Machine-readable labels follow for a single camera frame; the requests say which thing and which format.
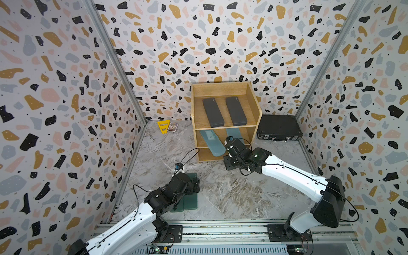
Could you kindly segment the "light teal pencil case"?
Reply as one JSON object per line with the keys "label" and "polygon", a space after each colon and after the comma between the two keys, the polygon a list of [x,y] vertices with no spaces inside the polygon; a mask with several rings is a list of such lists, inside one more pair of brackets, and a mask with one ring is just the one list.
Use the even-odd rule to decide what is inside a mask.
{"label": "light teal pencil case", "polygon": [[225,154],[226,149],[214,130],[200,130],[200,134],[214,157]]}
{"label": "light teal pencil case", "polygon": [[226,141],[230,141],[232,139],[243,139],[239,128],[226,129],[226,134]]}

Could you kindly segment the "corner aluminium post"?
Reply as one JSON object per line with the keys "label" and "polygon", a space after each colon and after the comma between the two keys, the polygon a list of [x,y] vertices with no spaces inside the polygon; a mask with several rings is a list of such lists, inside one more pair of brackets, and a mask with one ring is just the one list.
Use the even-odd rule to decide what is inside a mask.
{"label": "corner aluminium post", "polygon": [[296,115],[295,118],[298,122],[300,122],[301,120],[301,115],[303,113],[303,111],[305,110],[305,108],[308,105],[309,100],[311,99],[313,93],[316,91],[319,83],[322,81],[325,73],[327,72],[328,68],[331,65],[331,62],[334,60],[334,58],[336,57],[338,51],[340,50],[347,34],[349,33],[349,31],[351,30],[351,28],[353,27],[354,22],[356,21],[356,19],[358,18],[359,13],[361,12],[361,10],[363,9],[364,5],[366,4],[365,0],[357,0],[355,1],[355,3],[352,5],[352,8],[349,12],[348,17],[346,18],[345,22],[343,23],[343,27],[339,32],[339,35],[337,36],[337,38],[335,39],[333,45],[331,46],[331,48],[328,51],[328,54],[326,56],[326,58],[324,59],[321,68],[318,70],[317,75],[315,76],[315,78],[313,79],[311,86],[309,88],[309,90],[307,91],[304,100],[302,101]]}
{"label": "corner aluminium post", "polygon": [[110,41],[109,34],[105,26],[103,25],[102,18],[99,16],[99,13],[98,13],[98,10],[96,9],[94,1],[84,0],[82,2],[84,3],[85,9],[90,15],[91,21],[94,23],[96,27],[96,31],[99,33],[101,37],[101,41],[106,48],[107,55],[109,56],[110,60],[112,61],[113,66],[116,68],[118,72],[118,75],[124,85],[124,88],[129,95],[130,101],[135,108],[138,119],[141,121],[142,126],[146,126],[147,120],[142,113],[142,109],[130,85],[130,82],[125,74],[125,71],[120,63],[116,50]]}

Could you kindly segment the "right corner aluminium post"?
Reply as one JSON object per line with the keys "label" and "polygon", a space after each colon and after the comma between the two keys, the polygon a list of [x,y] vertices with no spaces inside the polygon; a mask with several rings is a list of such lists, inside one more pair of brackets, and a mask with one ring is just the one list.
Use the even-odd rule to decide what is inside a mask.
{"label": "right corner aluminium post", "polygon": [[351,30],[351,28],[353,27],[354,22],[356,21],[356,19],[358,18],[359,13],[361,12],[361,10],[363,9],[364,5],[366,4],[365,0],[357,0],[355,1],[355,3],[352,5],[352,8],[349,12],[348,17],[346,18],[345,22],[343,23],[343,27],[339,32],[339,35],[337,36],[337,38],[335,39],[333,45],[331,46],[331,48],[328,51],[328,54],[326,56],[326,58],[324,59],[321,68],[318,70],[317,75],[315,76],[315,78],[313,79],[311,86],[309,88],[309,90],[307,91],[304,100],[302,101],[296,115],[295,118],[298,122],[300,122],[301,120],[301,115],[303,113],[303,111],[305,110],[305,108],[308,105],[309,100],[311,99],[313,93],[316,91],[319,83],[322,81],[325,73],[327,72],[328,68],[331,65],[331,62],[334,60],[334,58],[336,57],[338,51],[340,50],[347,34],[349,33],[349,31]]}

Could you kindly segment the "yellow plastic triangular holder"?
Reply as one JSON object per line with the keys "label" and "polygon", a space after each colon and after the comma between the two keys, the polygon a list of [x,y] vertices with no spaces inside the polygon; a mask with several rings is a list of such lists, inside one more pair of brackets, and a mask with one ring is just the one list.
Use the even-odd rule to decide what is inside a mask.
{"label": "yellow plastic triangular holder", "polygon": [[162,134],[167,134],[168,133],[168,128],[170,126],[171,121],[170,120],[162,120],[158,121],[157,125],[161,131]]}

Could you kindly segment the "dark green pencil case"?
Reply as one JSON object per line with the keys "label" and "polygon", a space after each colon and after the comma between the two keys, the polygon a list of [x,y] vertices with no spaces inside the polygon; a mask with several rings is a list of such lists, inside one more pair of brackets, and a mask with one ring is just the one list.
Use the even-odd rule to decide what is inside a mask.
{"label": "dark green pencil case", "polygon": [[193,194],[184,197],[184,210],[198,209],[198,193],[200,192],[200,180],[197,173],[188,173],[193,183]]}
{"label": "dark green pencil case", "polygon": [[184,198],[182,198],[171,210],[172,213],[179,213],[184,211]]}

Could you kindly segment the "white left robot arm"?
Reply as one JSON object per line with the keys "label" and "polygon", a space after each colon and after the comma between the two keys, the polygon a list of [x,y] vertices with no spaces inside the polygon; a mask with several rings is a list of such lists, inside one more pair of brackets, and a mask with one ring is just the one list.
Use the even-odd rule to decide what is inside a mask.
{"label": "white left robot arm", "polygon": [[154,241],[164,241],[171,231],[162,215],[176,208],[185,196],[200,191],[200,181],[186,173],[175,174],[162,188],[151,191],[138,208],[104,233],[85,242],[75,241],[69,255],[126,255]]}

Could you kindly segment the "dark grey pencil case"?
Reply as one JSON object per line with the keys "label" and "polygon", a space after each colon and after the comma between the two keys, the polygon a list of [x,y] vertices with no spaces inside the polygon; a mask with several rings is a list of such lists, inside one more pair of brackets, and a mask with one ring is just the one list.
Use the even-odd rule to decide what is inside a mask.
{"label": "dark grey pencil case", "polygon": [[233,125],[247,125],[248,120],[239,99],[237,97],[227,97],[225,101]]}
{"label": "dark grey pencil case", "polygon": [[225,124],[220,108],[215,98],[206,98],[203,100],[203,106],[209,121],[210,127],[217,128]]}

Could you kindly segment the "black briefcase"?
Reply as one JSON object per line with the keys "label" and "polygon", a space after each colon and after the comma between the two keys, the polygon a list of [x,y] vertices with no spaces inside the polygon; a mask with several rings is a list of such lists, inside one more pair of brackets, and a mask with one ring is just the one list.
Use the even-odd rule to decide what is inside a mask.
{"label": "black briefcase", "polygon": [[292,115],[262,115],[257,138],[272,141],[298,141],[303,133]]}

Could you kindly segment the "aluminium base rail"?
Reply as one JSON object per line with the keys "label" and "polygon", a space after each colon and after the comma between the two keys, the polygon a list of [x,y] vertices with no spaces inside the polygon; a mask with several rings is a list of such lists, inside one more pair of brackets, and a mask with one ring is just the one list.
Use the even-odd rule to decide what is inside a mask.
{"label": "aluminium base rail", "polygon": [[362,255],[350,224],[317,226],[298,241],[278,237],[283,220],[169,221],[162,243],[138,244],[126,255]]}

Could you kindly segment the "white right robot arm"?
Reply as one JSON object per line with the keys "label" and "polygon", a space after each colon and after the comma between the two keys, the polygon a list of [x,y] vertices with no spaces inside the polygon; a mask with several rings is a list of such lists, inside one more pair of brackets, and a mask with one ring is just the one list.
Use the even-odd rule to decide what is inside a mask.
{"label": "white right robot arm", "polygon": [[312,227],[324,225],[337,228],[346,203],[342,181],[331,176],[325,178],[301,170],[273,155],[271,152],[255,148],[251,150],[241,139],[227,137],[224,165],[228,171],[238,169],[240,173],[258,173],[273,177],[305,194],[314,202],[310,209],[291,213],[283,226],[283,234],[294,240]]}

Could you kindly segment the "left corner aluminium post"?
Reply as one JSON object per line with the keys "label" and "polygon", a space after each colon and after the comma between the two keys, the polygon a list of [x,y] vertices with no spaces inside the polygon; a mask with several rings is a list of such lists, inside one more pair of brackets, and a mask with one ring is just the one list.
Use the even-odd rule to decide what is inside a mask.
{"label": "left corner aluminium post", "polygon": [[96,31],[99,33],[101,37],[101,41],[106,48],[107,55],[109,56],[110,60],[112,61],[113,66],[116,68],[118,72],[118,75],[124,85],[124,88],[129,95],[130,101],[135,108],[138,119],[141,121],[142,126],[146,126],[147,120],[142,113],[142,109],[130,85],[130,82],[125,74],[125,71],[120,63],[116,50],[110,41],[109,34],[105,26],[103,25],[102,18],[99,16],[99,13],[98,13],[98,10],[96,9],[94,1],[84,0],[82,2],[84,3],[85,9],[90,15],[91,21],[94,23],[96,27]]}

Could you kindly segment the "wooden three-tier shelf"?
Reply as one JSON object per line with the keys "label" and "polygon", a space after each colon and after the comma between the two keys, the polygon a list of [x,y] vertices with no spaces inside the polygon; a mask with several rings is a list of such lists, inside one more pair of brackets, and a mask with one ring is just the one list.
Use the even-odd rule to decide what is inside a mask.
{"label": "wooden three-tier shelf", "polygon": [[[244,110],[248,120],[247,125],[234,126],[226,106],[227,97],[236,96]],[[207,115],[203,106],[203,100],[206,98],[215,98],[225,124],[220,127],[210,127]],[[239,128],[246,146],[253,144],[256,138],[256,132],[262,117],[262,110],[258,104],[252,84],[250,82],[224,82],[213,84],[195,84],[192,86],[191,117],[194,141],[198,152],[199,162],[209,162],[222,160],[227,152],[220,157],[214,157],[200,134],[200,130],[214,130],[224,145],[226,139],[226,129]]]}

